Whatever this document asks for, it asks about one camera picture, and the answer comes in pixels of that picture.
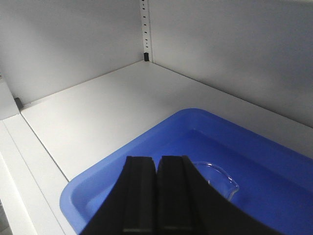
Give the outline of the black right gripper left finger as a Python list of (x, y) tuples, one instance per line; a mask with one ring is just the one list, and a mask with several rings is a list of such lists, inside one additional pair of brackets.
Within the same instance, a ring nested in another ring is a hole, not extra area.
[(83, 235), (152, 235), (156, 169), (151, 157), (126, 158), (123, 170)]

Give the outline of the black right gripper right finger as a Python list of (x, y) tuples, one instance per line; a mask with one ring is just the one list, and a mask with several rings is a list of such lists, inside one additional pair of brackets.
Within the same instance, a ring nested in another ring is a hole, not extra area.
[(162, 156), (157, 170), (160, 235), (277, 235), (227, 201), (187, 156)]

